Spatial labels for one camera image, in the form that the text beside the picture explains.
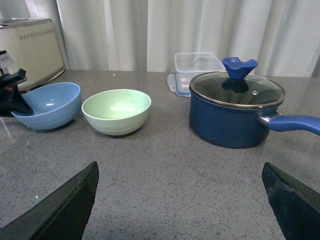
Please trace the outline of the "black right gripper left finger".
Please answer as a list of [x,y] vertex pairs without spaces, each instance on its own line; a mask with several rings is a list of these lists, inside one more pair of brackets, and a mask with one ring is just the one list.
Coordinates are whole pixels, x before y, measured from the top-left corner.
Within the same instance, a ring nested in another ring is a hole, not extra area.
[[99,181],[96,161],[32,209],[0,229],[2,240],[80,240],[89,221]]

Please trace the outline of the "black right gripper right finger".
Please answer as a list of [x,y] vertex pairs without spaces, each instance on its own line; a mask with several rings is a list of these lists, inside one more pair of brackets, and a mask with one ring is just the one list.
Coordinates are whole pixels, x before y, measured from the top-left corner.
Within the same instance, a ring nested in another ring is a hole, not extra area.
[[320,194],[270,162],[261,178],[269,205],[287,240],[320,238]]

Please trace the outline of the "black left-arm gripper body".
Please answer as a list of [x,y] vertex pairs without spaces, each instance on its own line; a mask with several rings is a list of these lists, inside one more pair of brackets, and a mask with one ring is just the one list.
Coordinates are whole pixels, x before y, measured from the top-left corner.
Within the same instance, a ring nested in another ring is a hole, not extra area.
[[10,74],[8,67],[13,65],[14,61],[6,50],[0,51],[0,116],[12,117],[10,111],[10,96],[12,88],[18,87],[18,84],[27,80],[26,71],[19,69],[17,72]]

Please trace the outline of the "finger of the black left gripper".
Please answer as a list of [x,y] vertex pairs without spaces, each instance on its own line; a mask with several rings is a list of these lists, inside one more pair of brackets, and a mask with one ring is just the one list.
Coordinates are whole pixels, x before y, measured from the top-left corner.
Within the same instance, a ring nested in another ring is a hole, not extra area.
[[10,99],[9,108],[11,112],[19,112],[27,115],[32,115],[34,113],[33,109],[29,106],[29,104],[23,98],[17,86],[14,86],[12,88],[9,99]]

